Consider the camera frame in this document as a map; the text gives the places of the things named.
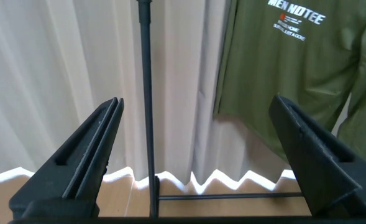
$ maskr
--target olive green t-shirt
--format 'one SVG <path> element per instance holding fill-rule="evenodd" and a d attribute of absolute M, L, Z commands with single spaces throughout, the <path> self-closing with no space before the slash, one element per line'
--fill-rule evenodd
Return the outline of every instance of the olive green t-shirt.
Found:
<path fill-rule="evenodd" d="M 286 160 L 268 117 L 274 95 L 331 130 L 366 160 L 366 0 L 231 2 L 214 114 L 238 116 Z"/>

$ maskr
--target horizontal metal bar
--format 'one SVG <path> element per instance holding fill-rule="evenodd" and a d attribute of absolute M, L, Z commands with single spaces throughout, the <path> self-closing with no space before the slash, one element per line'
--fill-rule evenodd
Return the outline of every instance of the horizontal metal bar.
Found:
<path fill-rule="evenodd" d="M 302 197 L 301 192 L 288 193 L 261 193 L 261 194 L 215 194 L 215 195 L 164 195 L 159 200 L 202 200 L 226 198 L 275 198 L 275 197 Z"/>

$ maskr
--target vertical metal pole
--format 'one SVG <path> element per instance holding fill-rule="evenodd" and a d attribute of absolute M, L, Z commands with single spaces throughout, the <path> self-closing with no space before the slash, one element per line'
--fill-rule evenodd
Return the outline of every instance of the vertical metal pole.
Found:
<path fill-rule="evenodd" d="M 143 64 L 145 132 L 147 137 L 147 160 L 150 187 L 150 217 L 158 217 L 158 195 L 155 180 L 155 156 L 153 151 L 153 121 L 152 121 L 152 84 L 151 84 L 151 48 L 150 48 L 150 3 L 151 0 L 139 2 L 139 19 L 141 31 L 141 52 Z"/>

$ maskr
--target brown floor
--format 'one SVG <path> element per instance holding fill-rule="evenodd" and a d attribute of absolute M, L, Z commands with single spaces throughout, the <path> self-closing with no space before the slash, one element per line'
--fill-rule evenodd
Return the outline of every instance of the brown floor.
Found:
<path fill-rule="evenodd" d="M 10 197 L 27 181 L 20 176 L 0 183 L 0 223 L 12 219 L 8 209 Z M 195 194 L 192 183 L 186 194 Z M 295 180 L 280 179 L 276 192 L 297 192 L 300 188 Z M 227 188 L 217 179 L 213 180 L 205 194 L 234 194 L 268 192 L 260 185 L 246 180 L 237 189 Z M 184 194 L 173 182 L 161 181 L 161 195 Z M 102 217 L 147 217 L 149 215 L 148 188 L 139 190 L 133 178 L 122 177 L 111 183 L 103 183 L 97 203 Z M 295 198 L 253 198 L 221 200 L 184 200 L 160 202 L 161 217 L 203 217 L 203 216 L 254 216 L 254 215 L 310 215 L 303 197 Z"/>

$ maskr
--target white curtain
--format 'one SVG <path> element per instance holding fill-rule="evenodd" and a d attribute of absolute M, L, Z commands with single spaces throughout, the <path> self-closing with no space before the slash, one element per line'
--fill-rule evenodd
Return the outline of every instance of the white curtain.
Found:
<path fill-rule="evenodd" d="M 287 165 L 233 118 L 212 118 L 229 1 L 151 3 L 156 171 L 276 181 Z M 100 103 L 125 99 L 108 172 L 147 176 L 135 0 L 0 1 L 0 172 L 37 170 Z"/>

